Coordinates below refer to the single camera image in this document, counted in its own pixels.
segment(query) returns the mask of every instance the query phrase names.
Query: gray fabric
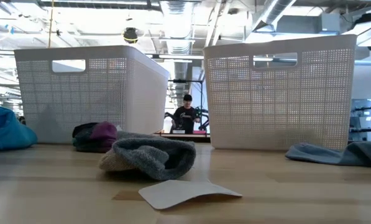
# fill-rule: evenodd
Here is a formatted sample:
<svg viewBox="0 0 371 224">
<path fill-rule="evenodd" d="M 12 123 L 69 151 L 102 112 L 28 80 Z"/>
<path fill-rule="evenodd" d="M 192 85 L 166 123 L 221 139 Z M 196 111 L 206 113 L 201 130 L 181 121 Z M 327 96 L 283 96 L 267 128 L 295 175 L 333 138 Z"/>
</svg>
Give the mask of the gray fabric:
<svg viewBox="0 0 371 224">
<path fill-rule="evenodd" d="M 146 134 L 117 132 L 112 149 L 127 163 L 155 180 L 173 180 L 192 167 L 196 150 L 193 142 L 175 141 Z"/>
<path fill-rule="evenodd" d="M 344 151 L 300 143 L 290 147 L 285 156 L 297 161 L 371 167 L 371 142 L 353 142 Z"/>
</svg>

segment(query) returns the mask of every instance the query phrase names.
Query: person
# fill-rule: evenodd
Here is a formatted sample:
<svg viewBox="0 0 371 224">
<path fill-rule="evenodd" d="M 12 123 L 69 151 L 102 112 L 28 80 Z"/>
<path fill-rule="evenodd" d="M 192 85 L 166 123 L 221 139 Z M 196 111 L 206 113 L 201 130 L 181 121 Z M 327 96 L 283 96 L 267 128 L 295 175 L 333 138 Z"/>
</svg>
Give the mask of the person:
<svg viewBox="0 0 371 224">
<path fill-rule="evenodd" d="M 184 96 L 184 106 L 177 108 L 174 117 L 178 120 L 182 119 L 183 129 L 185 134 L 193 134 L 194 123 L 200 123 L 200 118 L 196 115 L 196 110 L 191 106 L 192 96 L 187 94 Z"/>
</svg>

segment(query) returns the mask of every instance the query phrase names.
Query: white paper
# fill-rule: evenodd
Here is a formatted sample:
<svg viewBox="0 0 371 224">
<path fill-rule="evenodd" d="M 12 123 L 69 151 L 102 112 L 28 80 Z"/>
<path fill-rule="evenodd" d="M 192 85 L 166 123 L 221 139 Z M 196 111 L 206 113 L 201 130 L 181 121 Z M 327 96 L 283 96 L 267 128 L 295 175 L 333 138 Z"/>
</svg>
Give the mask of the white paper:
<svg viewBox="0 0 371 224">
<path fill-rule="evenodd" d="M 173 134 L 185 134 L 184 130 L 173 130 Z"/>
<path fill-rule="evenodd" d="M 168 180 L 143 188 L 140 195 L 155 209 L 165 209 L 191 198 L 209 194 L 225 194 L 241 197 L 241 194 L 209 182 Z"/>
</svg>

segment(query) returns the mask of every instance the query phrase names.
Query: blue fabric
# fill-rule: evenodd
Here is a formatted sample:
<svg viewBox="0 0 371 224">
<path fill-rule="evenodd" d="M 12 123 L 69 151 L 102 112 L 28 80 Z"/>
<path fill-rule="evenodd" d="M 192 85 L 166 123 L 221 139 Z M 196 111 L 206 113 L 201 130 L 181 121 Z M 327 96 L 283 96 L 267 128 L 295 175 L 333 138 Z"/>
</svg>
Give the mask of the blue fabric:
<svg viewBox="0 0 371 224">
<path fill-rule="evenodd" d="M 36 134 L 21 124 L 14 112 L 0 107 L 0 151 L 22 149 L 37 143 Z"/>
<path fill-rule="evenodd" d="M 344 151 L 300 143 L 290 147 L 285 156 L 297 161 L 371 167 L 371 142 L 353 142 Z"/>
</svg>

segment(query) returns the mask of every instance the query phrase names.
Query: pink object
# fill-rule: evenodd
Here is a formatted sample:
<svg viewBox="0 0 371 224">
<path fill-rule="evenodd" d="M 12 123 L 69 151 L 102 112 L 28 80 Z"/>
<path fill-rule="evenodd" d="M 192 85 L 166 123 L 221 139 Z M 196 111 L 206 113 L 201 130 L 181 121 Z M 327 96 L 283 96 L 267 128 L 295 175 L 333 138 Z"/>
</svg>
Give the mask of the pink object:
<svg viewBox="0 0 371 224">
<path fill-rule="evenodd" d="M 193 134 L 206 134 L 206 131 L 193 131 Z"/>
<path fill-rule="evenodd" d="M 103 147 L 111 147 L 116 141 L 116 127 L 109 122 L 102 122 L 96 124 L 91 133 L 90 139 L 92 140 L 103 140 Z"/>
</svg>

